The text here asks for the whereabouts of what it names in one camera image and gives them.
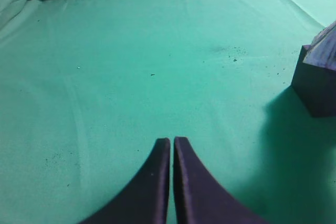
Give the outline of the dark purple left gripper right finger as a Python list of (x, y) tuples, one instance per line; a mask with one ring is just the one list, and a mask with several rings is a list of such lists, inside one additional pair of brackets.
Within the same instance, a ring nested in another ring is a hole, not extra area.
[(177, 223), (267, 223), (218, 183), (186, 137), (174, 139), (174, 202)]

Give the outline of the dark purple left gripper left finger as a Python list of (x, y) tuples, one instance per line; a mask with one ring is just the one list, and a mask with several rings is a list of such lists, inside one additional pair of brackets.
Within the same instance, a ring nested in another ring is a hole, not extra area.
[(84, 223), (166, 223), (170, 191), (168, 138), (159, 138), (135, 176)]

